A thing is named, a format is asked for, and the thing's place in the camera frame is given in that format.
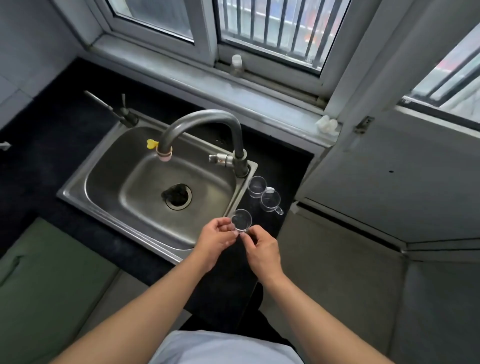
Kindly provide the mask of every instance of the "window sill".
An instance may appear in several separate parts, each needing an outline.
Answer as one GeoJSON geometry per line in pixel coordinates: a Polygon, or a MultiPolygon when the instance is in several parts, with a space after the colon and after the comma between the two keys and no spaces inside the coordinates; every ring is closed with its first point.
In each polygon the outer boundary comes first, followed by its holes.
{"type": "Polygon", "coordinates": [[[317,130],[315,123],[323,114],[320,109],[313,112],[293,105],[285,101],[286,96],[279,99],[258,87],[250,88],[246,86],[249,81],[236,82],[228,73],[197,68],[110,35],[103,35],[90,52],[315,146],[328,148],[336,142],[337,136],[317,130]]]}

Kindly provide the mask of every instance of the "sink rim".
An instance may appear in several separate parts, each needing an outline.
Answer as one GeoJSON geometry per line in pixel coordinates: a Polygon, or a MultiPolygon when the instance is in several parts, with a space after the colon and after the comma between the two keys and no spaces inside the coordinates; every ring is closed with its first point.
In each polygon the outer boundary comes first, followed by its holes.
{"type": "MultiPolygon", "coordinates": [[[[169,127],[168,124],[150,118],[149,116],[137,112],[133,109],[130,109],[130,111],[137,115],[139,118],[139,123],[136,127],[147,126],[157,129],[159,131],[165,131],[169,127]]],[[[161,242],[154,237],[150,237],[137,231],[134,228],[131,228],[127,224],[113,217],[111,214],[96,205],[93,201],[90,200],[86,192],[86,181],[91,170],[102,158],[104,153],[112,146],[112,144],[121,135],[123,135],[129,130],[130,129],[124,126],[121,122],[117,122],[102,138],[102,140],[95,146],[92,152],[80,164],[80,166],[75,170],[75,172],[70,176],[70,178],[64,183],[64,185],[57,192],[57,197],[68,202],[69,204],[73,205],[84,213],[96,218],[100,222],[112,227],[123,235],[133,239],[140,245],[153,251],[154,253],[165,258],[171,263],[178,264],[190,254],[192,249],[177,249],[170,246],[168,244],[169,235],[163,232],[159,231],[158,233],[158,238],[161,238],[161,242]]],[[[215,150],[217,150],[218,153],[231,154],[231,152],[228,152],[225,149],[222,149],[214,144],[206,142],[205,140],[197,138],[188,133],[183,133],[179,138],[193,141],[197,145],[214,148],[215,150]]],[[[234,195],[227,206],[224,216],[227,216],[230,212],[234,211],[237,208],[240,200],[247,191],[248,182],[252,179],[255,171],[258,168],[258,164],[250,160],[248,160],[248,165],[250,167],[250,171],[247,177],[244,179],[244,182],[239,188],[239,190],[234,192],[234,195]]]]}

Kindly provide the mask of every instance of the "curved faucet spout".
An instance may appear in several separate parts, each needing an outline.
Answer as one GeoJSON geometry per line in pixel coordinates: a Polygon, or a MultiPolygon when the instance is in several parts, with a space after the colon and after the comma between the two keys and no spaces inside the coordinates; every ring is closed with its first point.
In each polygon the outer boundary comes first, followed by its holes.
{"type": "Polygon", "coordinates": [[[178,119],[171,124],[167,130],[162,134],[158,141],[158,151],[162,154],[170,152],[173,141],[183,132],[188,129],[210,122],[219,122],[230,127],[232,131],[233,147],[235,150],[235,157],[243,158],[243,139],[241,134],[241,125],[238,119],[231,113],[222,110],[201,110],[192,112],[178,119]]]}

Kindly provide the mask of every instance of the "person's left arm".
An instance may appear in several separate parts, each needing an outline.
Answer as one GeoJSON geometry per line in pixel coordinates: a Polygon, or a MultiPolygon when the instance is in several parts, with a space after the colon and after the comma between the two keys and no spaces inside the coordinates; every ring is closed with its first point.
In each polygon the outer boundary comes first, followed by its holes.
{"type": "Polygon", "coordinates": [[[52,364],[148,363],[193,289],[238,235],[230,218],[204,226],[192,253],[142,295],[68,347],[52,364]]]}

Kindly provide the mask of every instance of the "left hand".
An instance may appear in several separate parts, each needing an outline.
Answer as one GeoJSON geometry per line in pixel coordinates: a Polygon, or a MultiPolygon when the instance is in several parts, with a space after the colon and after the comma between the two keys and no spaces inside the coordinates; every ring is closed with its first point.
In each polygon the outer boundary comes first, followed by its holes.
{"type": "Polygon", "coordinates": [[[215,218],[202,228],[191,255],[203,259],[208,272],[214,267],[222,251],[235,242],[238,234],[230,218],[215,218]]]}

